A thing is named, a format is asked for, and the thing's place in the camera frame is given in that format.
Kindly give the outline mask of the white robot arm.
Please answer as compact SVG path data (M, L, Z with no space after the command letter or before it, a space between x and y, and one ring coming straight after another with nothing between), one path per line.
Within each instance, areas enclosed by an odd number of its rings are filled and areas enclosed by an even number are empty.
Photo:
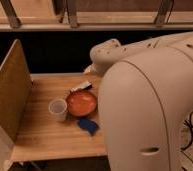
M181 171L181 127L193 112L193 32L90 51L112 171Z

